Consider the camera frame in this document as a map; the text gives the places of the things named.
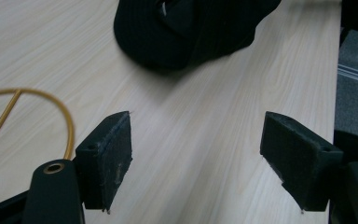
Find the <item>black fabric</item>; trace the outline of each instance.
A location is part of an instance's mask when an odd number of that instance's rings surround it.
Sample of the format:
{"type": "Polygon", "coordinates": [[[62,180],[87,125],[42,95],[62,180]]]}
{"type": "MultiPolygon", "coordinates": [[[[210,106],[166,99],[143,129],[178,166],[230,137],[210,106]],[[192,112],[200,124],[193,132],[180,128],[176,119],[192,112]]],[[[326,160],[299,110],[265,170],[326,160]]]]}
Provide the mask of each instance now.
{"type": "Polygon", "coordinates": [[[252,44],[281,0],[120,0],[116,40],[134,61],[182,69],[252,44]]]}

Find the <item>screw hole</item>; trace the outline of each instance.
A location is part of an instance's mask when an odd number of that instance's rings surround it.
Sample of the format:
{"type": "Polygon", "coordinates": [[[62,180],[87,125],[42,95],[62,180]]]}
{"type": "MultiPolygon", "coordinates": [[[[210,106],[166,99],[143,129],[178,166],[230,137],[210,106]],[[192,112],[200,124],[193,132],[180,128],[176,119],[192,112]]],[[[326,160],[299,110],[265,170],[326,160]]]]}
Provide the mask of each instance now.
{"type": "Polygon", "coordinates": [[[89,150],[96,150],[96,149],[98,149],[98,144],[92,144],[92,145],[89,145],[87,148],[89,149],[89,150]]]}
{"type": "Polygon", "coordinates": [[[330,147],[324,147],[322,148],[323,152],[331,152],[331,148],[330,147]]]}
{"type": "Polygon", "coordinates": [[[53,163],[48,165],[43,172],[47,175],[56,174],[63,169],[65,165],[63,163],[53,163]]]}

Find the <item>orange wire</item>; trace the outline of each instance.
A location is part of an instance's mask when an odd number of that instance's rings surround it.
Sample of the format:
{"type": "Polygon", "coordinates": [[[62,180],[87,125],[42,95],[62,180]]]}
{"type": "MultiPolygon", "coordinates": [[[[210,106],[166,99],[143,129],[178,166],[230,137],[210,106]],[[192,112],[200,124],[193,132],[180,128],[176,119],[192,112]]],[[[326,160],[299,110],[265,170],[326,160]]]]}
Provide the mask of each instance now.
{"type": "Polygon", "coordinates": [[[68,109],[65,107],[65,105],[56,97],[54,97],[53,95],[43,92],[43,91],[38,91],[38,90],[34,90],[34,89],[27,89],[27,88],[18,88],[18,89],[4,89],[4,90],[0,90],[0,95],[2,94],[14,94],[14,96],[12,97],[12,99],[10,100],[10,102],[8,103],[4,113],[2,114],[2,116],[0,117],[0,129],[2,128],[2,125],[4,124],[5,120],[7,119],[7,116],[9,115],[10,111],[13,109],[14,104],[17,103],[17,100],[20,98],[22,93],[30,93],[30,94],[34,94],[34,95],[38,95],[41,97],[44,97],[45,99],[53,102],[63,113],[65,121],[66,121],[66,126],[68,129],[68,140],[66,143],[66,150],[65,150],[65,154],[63,155],[63,158],[65,160],[71,160],[72,157],[72,151],[74,149],[74,141],[75,141],[75,131],[74,131],[74,123],[72,121],[72,117],[71,114],[69,113],[68,109]]]}

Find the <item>light wood grain surface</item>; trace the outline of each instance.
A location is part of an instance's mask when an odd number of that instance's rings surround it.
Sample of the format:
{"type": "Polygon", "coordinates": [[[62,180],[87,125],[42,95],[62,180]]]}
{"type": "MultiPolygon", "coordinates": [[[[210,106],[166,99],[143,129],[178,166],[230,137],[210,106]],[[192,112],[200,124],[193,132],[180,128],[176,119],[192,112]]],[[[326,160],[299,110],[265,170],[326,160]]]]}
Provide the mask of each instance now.
{"type": "MultiPolygon", "coordinates": [[[[331,140],[338,0],[283,0],[255,42],[162,77],[117,46],[118,0],[0,0],[0,89],[53,93],[76,124],[76,146],[103,120],[131,112],[133,161],[112,214],[87,223],[327,223],[301,213],[259,155],[267,110],[331,140]]],[[[10,96],[0,96],[0,114],[10,96]]],[[[51,103],[22,96],[0,132],[0,202],[61,158],[66,129],[51,103]]]]}

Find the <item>yellow cable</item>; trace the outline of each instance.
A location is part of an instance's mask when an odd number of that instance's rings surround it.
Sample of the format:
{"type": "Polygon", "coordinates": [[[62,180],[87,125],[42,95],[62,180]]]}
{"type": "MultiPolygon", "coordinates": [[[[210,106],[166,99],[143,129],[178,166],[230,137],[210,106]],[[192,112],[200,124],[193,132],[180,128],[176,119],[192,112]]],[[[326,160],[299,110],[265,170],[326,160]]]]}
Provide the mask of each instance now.
{"type": "Polygon", "coordinates": [[[14,94],[14,96],[12,97],[12,99],[10,100],[10,102],[8,103],[4,113],[2,114],[2,116],[0,117],[0,129],[2,128],[3,123],[5,122],[5,120],[7,119],[7,116],[9,115],[10,111],[13,109],[14,104],[16,104],[17,100],[20,98],[22,93],[30,93],[30,94],[35,94],[38,96],[42,96],[45,99],[53,102],[63,113],[65,121],[66,121],[66,126],[68,129],[68,140],[66,143],[66,150],[65,150],[65,154],[63,155],[63,158],[65,160],[71,160],[72,157],[72,151],[74,149],[74,123],[72,122],[72,118],[71,118],[71,114],[69,113],[68,109],[65,107],[65,105],[56,97],[54,97],[53,95],[46,93],[46,92],[42,92],[42,91],[38,91],[38,90],[34,90],[34,89],[24,89],[24,88],[18,88],[18,89],[4,89],[4,90],[0,90],[0,95],[2,94],[14,94]]]}

